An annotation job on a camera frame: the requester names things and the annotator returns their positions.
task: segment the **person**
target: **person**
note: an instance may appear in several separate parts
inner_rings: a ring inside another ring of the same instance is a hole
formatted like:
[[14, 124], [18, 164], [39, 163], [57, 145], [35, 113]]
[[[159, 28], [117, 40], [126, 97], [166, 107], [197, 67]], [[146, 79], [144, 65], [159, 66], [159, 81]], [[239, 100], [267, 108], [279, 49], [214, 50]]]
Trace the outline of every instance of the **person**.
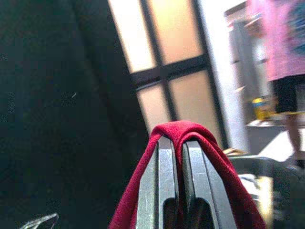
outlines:
[[292, 158], [304, 169], [296, 86], [305, 83], [305, 0], [248, 0], [247, 15], [250, 34], [264, 37], [275, 109], [286, 116], [285, 125], [294, 149]]

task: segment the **yellow object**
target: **yellow object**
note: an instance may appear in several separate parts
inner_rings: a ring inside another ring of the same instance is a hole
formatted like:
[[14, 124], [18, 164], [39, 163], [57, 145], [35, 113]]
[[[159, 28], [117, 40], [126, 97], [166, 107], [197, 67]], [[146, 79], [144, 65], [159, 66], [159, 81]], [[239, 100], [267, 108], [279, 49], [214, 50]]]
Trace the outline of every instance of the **yellow object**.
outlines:
[[270, 106], [269, 106], [269, 102], [265, 98], [260, 97], [254, 99], [252, 101], [252, 105], [254, 107], [254, 112], [258, 120], [263, 121], [270, 118], [271, 115]]

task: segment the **white wall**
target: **white wall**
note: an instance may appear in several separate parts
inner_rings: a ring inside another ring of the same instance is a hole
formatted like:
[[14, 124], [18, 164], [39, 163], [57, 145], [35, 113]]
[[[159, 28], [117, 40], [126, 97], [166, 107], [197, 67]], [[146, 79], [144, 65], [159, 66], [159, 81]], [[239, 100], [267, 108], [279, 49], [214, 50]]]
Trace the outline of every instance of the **white wall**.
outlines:
[[216, 86], [221, 100], [230, 147], [249, 152], [248, 138], [244, 126], [241, 98], [236, 92], [237, 79], [231, 66], [232, 52], [229, 31], [223, 7], [231, 8], [243, 1], [199, 0], [203, 25], [206, 28], [208, 48], [211, 55]]

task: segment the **door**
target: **door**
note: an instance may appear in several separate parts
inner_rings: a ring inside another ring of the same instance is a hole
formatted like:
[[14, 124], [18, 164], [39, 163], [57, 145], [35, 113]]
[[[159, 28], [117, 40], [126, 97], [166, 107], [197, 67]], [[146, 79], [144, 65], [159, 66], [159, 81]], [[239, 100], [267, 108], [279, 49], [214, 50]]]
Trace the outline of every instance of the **door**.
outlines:
[[197, 1], [108, 2], [148, 131], [190, 120], [227, 147]]

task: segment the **pink shirt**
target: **pink shirt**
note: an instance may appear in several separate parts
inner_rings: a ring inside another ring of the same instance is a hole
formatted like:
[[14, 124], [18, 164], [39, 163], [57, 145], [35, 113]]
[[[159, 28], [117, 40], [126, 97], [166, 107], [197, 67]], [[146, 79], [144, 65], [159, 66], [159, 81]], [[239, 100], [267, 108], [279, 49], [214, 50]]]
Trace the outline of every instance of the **pink shirt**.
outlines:
[[249, 0], [263, 18], [268, 80], [305, 74], [305, 0]]

